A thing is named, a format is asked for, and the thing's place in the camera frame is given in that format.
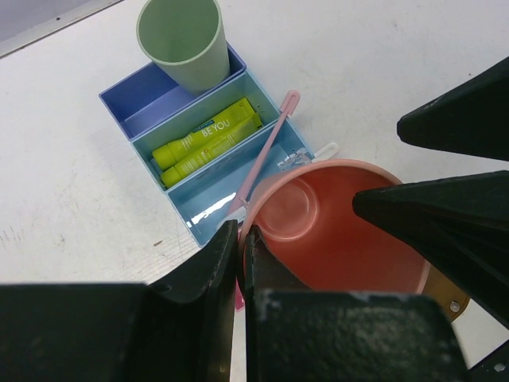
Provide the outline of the pink plastic cup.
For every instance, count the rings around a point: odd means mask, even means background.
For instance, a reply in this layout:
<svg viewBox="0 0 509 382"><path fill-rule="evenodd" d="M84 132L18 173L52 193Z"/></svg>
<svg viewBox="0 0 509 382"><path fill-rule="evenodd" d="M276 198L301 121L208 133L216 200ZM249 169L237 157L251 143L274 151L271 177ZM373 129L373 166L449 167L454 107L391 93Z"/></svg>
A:
<svg viewBox="0 0 509 382"><path fill-rule="evenodd" d="M420 294L429 263L352 207L357 193L400 183L378 166L346 159L271 175L251 194L239 253L258 227L270 252L313 290Z"/></svg>

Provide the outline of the pink toothbrush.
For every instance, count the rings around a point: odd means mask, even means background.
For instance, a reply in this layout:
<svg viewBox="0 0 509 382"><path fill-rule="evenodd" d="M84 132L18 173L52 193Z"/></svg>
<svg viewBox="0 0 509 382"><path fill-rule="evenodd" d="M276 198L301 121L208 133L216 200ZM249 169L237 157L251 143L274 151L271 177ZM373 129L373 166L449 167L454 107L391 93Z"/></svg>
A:
<svg viewBox="0 0 509 382"><path fill-rule="evenodd" d="M250 172L235 194L235 197L230 204L230 208L228 209L226 220L238 220L245 215L245 211L247 209L246 205L248 193L251 191L251 188L262 168L262 165L266 160L266 156L268 155L270 148L272 147L274 140L276 139L278 132L282 127L282 124L285 122L288 116L293 114L297 108L297 105L299 104L300 99L301 94L299 91L291 90L287 92L280 106L281 114L276 124L274 125L274 128L270 132L268 139L263 145L262 150L256 158L254 165L251 167Z"/></svg>

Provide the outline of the dark blue bin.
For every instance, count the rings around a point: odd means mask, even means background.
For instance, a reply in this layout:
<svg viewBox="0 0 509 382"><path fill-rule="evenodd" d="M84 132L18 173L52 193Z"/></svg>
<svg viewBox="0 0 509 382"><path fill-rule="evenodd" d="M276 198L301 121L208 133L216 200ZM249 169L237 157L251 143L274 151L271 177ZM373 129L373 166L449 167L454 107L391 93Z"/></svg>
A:
<svg viewBox="0 0 509 382"><path fill-rule="evenodd" d="M186 91L150 63L101 92L99 98L130 142L174 118L203 122L239 98L234 82L244 76L247 65L231 45L227 49L230 74L206 92Z"/></svg>

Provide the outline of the yellow-green toothpaste tube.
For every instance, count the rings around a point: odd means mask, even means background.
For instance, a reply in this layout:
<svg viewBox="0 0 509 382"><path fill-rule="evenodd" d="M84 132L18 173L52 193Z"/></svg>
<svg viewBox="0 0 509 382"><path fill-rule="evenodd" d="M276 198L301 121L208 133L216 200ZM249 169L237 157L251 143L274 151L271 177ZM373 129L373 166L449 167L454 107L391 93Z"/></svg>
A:
<svg viewBox="0 0 509 382"><path fill-rule="evenodd" d="M221 133L229 131L255 114L254 108L244 97L214 115L183 138L168 142L152 152L153 159L161 170L167 170L183 157L191 154Z"/></svg>
<svg viewBox="0 0 509 382"><path fill-rule="evenodd" d="M258 114L253 114L250 118L245 119L228 132L220 134L218 138L214 138L212 141L199 147L165 170L161 175L162 183L167 188L171 188L179 181L182 181L187 176L249 138L261 128L261 119Z"/></svg>

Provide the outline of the light blue toothbrush bin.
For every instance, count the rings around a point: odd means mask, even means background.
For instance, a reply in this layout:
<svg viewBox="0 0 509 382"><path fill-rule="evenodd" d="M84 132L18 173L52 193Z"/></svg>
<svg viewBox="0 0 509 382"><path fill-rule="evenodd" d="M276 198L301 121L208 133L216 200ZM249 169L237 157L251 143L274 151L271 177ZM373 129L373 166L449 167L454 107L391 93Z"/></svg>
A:
<svg viewBox="0 0 509 382"><path fill-rule="evenodd" d="M269 125L247 138L227 153L196 171L167 192L168 198L199 247L203 247L216 233L218 225L254 165L265 141L274 129ZM254 182L280 172L280 162L304 149L313 157L298 129L287 119L263 163Z"/></svg>

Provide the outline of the green plastic cup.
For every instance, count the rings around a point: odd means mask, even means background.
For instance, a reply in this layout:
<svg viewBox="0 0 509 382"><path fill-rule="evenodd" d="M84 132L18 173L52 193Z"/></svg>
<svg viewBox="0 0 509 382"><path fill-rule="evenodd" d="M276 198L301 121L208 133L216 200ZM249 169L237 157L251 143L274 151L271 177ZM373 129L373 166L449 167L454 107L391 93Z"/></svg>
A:
<svg viewBox="0 0 509 382"><path fill-rule="evenodd" d="M216 1L148 1L138 16L136 34L144 54L188 92L206 92L230 76Z"/></svg>

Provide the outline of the white toothbrush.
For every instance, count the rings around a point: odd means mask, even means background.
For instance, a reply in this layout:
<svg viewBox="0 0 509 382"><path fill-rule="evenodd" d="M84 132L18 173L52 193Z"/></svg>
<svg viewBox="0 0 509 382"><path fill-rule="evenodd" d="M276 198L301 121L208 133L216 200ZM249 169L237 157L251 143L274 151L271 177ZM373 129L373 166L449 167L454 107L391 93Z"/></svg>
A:
<svg viewBox="0 0 509 382"><path fill-rule="evenodd" d="M338 153L338 145L335 142L330 142L322 146L314 153L312 162L321 162L333 158Z"/></svg>

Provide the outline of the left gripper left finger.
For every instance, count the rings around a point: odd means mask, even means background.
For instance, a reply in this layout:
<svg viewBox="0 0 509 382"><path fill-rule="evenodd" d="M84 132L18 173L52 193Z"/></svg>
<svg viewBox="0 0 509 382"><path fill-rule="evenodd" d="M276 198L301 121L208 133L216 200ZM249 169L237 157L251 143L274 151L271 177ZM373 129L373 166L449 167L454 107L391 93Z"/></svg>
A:
<svg viewBox="0 0 509 382"><path fill-rule="evenodd" d="M1 288L4 381L227 381L238 225L158 281Z"/></svg>

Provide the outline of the pink bin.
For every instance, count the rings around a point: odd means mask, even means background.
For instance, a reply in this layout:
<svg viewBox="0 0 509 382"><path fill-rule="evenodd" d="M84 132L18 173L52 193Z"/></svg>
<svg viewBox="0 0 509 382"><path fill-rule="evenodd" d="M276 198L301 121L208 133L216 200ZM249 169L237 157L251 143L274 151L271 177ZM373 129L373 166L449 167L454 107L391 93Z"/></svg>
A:
<svg viewBox="0 0 509 382"><path fill-rule="evenodd" d="M241 290L239 288L239 283L238 281L235 281L235 310L241 311L244 308L244 306L245 302Z"/></svg>

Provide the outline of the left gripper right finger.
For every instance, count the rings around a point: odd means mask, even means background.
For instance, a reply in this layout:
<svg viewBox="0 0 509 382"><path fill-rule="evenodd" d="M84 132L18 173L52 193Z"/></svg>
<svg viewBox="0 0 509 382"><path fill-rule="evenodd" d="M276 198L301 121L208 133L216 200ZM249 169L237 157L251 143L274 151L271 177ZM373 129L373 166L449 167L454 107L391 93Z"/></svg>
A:
<svg viewBox="0 0 509 382"><path fill-rule="evenodd" d="M244 260L248 380L468 380L450 321L431 298L310 290L257 227Z"/></svg>

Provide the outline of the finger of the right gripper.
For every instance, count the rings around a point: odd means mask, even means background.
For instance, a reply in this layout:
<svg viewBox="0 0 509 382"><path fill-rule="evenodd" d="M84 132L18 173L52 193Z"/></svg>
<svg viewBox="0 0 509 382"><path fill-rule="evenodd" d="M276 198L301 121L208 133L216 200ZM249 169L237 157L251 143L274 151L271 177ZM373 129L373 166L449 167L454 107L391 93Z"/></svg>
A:
<svg viewBox="0 0 509 382"><path fill-rule="evenodd" d="M494 318L508 316L508 172L358 192L355 214L409 244Z"/></svg>
<svg viewBox="0 0 509 382"><path fill-rule="evenodd" d="M404 115L399 138L410 145L508 160L508 59Z"/></svg>

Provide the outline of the clear textured plastic box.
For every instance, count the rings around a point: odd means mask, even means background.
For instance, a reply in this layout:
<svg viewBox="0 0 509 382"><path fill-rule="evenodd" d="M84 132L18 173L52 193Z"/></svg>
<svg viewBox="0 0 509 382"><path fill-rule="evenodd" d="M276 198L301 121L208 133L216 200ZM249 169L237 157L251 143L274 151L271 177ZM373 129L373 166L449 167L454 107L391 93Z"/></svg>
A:
<svg viewBox="0 0 509 382"><path fill-rule="evenodd" d="M278 168L282 171L291 171L296 168L306 166L312 162L312 159L304 152L294 152L278 163Z"/></svg>

